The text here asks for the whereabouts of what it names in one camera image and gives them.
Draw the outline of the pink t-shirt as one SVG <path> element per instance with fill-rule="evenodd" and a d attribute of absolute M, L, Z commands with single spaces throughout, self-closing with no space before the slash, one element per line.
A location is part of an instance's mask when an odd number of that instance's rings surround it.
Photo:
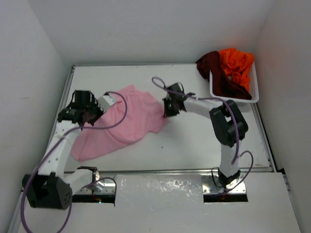
<path fill-rule="evenodd" d="M 127 114 L 111 129 L 92 130 L 86 123 L 71 148 L 71 156 L 86 161 L 115 152 L 140 141 L 147 133 L 158 133 L 166 123 L 162 105 L 149 92 L 129 85 L 117 91 L 126 100 Z"/>

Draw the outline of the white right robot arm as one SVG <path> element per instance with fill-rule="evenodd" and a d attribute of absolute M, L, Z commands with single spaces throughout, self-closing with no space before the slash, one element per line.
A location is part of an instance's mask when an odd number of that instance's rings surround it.
<path fill-rule="evenodd" d="M 167 94 L 163 99 L 164 117 L 174 117 L 181 111 L 195 113 L 211 120 L 214 134 L 221 144 L 221 163 L 218 170 L 219 184 L 227 185 L 238 179 L 239 146 L 248 131 L 248 125 L 233 100 L 197 100 Z"/>

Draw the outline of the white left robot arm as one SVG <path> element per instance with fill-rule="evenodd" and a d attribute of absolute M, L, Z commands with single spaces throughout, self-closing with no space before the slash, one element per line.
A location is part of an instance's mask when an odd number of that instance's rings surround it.
<path fill-rule="evenodd" d="M 87 123 L 94 125 L 115 102 L 108 94 L 96 98 L 90 91 L 73 92 L 68 106 L 58 114 L 55 132 L 42 162 L 34 174 L 26 174 L 22 180 L 31 207 L 66 210 L 73 196 L 92 182 L 93 169 L 79 168 L 65 177 L 65 166 L 82 127 Z"/>

